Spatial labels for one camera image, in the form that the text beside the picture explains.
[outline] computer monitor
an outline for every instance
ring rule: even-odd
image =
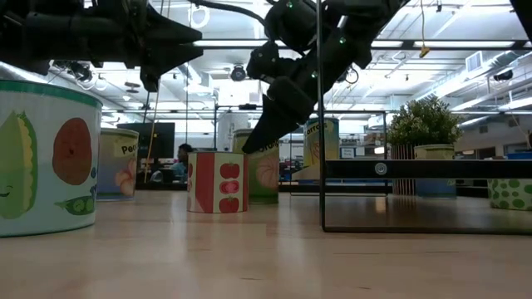
[[[147,158],[150,148],[151,123],[119,124],[120,129],[134,130],[139,133],[138,158]],[[151,158],[174,158],[174,123],[155,123],[154,138],[151,146]]]

